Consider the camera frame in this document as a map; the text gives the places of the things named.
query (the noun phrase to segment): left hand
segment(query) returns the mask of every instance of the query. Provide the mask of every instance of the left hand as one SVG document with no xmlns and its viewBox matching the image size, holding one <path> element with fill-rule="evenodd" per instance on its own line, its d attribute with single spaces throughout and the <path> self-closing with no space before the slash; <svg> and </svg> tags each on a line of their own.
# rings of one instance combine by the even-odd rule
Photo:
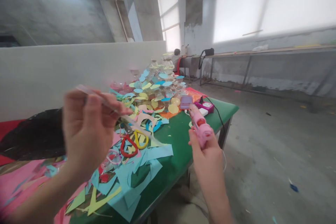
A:
<svg viewBox="0 0 336 224">
<path fill-rule="evenodd" d="M 112 94 L 87 95 L 72 90 L 64 97 L 63 132 L 65 138 L 66 166 L 81 181 L 89 179 L 104 161 L 112 146 L 114 127 L 120 115 L 132 114 L 130 108 Z M 99 96 L 111 107 L 102 106 Z"/>
</svg>

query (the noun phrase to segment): green table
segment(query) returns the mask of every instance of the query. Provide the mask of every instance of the green table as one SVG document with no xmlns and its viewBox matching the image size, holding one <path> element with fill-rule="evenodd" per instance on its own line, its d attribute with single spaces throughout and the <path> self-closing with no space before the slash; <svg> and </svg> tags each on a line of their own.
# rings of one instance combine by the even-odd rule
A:
<svg viewBox="0 0 336 224">
<path fill-rule="evenodd" d="M 224 128 L 220 122 L 216 109 L 214 113 L 206 116 L 206 121 L 214 129 L 215 133 L 220 131 L 218 142 L 223 148 L 232 116 L 237 112 L 238 107 L 234 104 L 212 98 L 211 101 L 220 113 L 224 123 Z M 174 156 L 159 159 L 163 167 L 141 193 L 141 199 L 135 210 L 131 223 L 144 222 L 193 162 L 192 150 L 188 145 L 190 117 L 181 112 L 170 119 L 169 122 L 169 124 L 161 126 L 161 128 L 155 132 L 155 137 L 162 143 L 172 144 Z M 89 198 L 90 195 L 87 195 L 86 205 L 88 205 Z M 87 216 L 87 213 L 77 215 L 77 211 L 74 211 L 70 223 L 128 223 L 108 204 L 105 204 L 103 207 L 98 209 L 97 213 L 112 215 L 113 218 L 97 216 L 95 214 Z"/>
</svg>

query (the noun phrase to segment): pink glue gun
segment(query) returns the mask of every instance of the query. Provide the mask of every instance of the pink glue gun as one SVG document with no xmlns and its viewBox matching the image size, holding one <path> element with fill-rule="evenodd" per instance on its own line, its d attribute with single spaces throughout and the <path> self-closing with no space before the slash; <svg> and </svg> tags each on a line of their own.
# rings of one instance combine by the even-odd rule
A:
<svg viewBox="0 0 336 224">
<path fill-rule="evenodd" d="M 204 149 L 206 142 L 212 137 L 213 129 L 207 124 L 195 104 L 190 104 L 190 117 L 200 142 L 199 145 L 201 149 Z"/>
</svg>

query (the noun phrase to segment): concrete pillar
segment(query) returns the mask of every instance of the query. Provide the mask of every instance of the concrete pillar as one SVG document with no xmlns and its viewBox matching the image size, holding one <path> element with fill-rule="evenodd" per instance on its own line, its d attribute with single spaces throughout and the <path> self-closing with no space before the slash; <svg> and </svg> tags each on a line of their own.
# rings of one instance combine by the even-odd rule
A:
<svg viewBox="0 0 336 224">
<path fill-rule="evenodd" d="M 163 40 L 158 0 L 124 0 L 135 41 Z"/>
</svg>

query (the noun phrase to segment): black cable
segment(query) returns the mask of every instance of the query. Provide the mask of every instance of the black cable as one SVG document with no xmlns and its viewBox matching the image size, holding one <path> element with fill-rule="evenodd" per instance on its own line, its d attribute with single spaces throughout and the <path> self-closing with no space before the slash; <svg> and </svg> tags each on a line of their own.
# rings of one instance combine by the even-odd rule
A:
<svg viewBox="0 0 336 224">
<path fill-rule="evenodd" d="M 209 97 L 207 97 L 207 96 L 201 96 L 201 98 L 202 98 L 202 97 L 207 98 L 207 99 L 209 100 L 209 102 L 211 102 L 211 104 L 215 107 L 215 109 L 217 110 L 219 119 L 220 119 L 220 121 L 221 121 L 221 123 L 222 123 L 222 126 L 223 126 L 223 128 L 224 128 L 224 123 L 223 123 L 223 121 L 222 121 L 221 115 L 219 114 L 219 111 L 218 111 L 218 109 L 216 108 L 216 106 L 212 103 L 212 101 L 209 99 Z"/>
</svg>

